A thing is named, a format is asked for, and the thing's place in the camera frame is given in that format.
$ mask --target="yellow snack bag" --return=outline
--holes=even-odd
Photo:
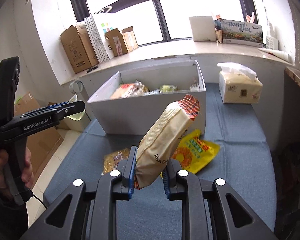
[[[201,131],[195,129],[184,136],[171,156],[172,159],[180,161],[184,170],[194,174],[211,162],[220,149],[218,144],[200,140],[200,134]]]

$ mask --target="black cable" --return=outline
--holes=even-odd
[[[40,201],[40,203],[47,209],[47,206],[41,201],[40,198],[38,198],[35,194],[33,195],[37,200]]]

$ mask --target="food package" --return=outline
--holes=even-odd
[[[198,99],[190,94],[167,106],[143,137],[137,150],[137,189],[149,186],[160,175],[199,111]]]
[[[128,159],[130,150],[125,148],[120,151],[115,151],[113,153],[107,154],[103,158],[103,171],[101,175],[113,171],[117,168],[119,161]]]
[[[218,144],[200,140],[200,134],[201,131],[195,129],[184,136],[171,156],[172,159],[180,161],[182,169],[194,174],[211,162],[220,149]]]
[[[111,99],[128,98],[138,89],[138,83],[123,84],[113,93]]]
[[[219,90],[223,103],[257,104],[262,83],[250,68],[238,63],[219,63]]]
[[[144,93],[149,92],[149,89],[140,81],[136,80],[136,84],[138,84],[138,89],[132,93],[132,97],[143,95]]]
[[[160,94],[170,91],[177,91],[178,87],[174,85],[162,85],[159,87]]]
[[[193,84],[190,87],[190,91],[198,91],[200,89],[199,84],[196,79],[194,79]]]
[[[123,84],[113,93],[111,99],[128,98],[142,95],[149,92],[149,89],[140,81],[136,80],[135,83]]]
[[[142,94],[143,96],[149,96],[149,95],[159,95],[160,94],[160,91],[159,89],[156,89],[156,90],[153,90],[153,91],[150,91],[150,92],[146,92],[144,94]]]

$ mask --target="human hand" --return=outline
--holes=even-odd
[[[7,184],[4,179],[3,174],[3,167],[8,162],[9,155],[5,150],[0,150],[0,193],[7,197],[9,200],[13,199],[12,194],[10,193],[9,188],[7,187]],[[26,184],[26,187],[31,187],[34,181],[34,176],[32,172],[32,165],[31,165],[31,152],[26,147],[25,152],[25,167],[22,171],[21,175],[22,181]]]

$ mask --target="bread package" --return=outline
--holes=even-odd
[[[137,150],[137,189],[149,186],[160,175],[199,111],[198,99],[190,94],[167,106]]]

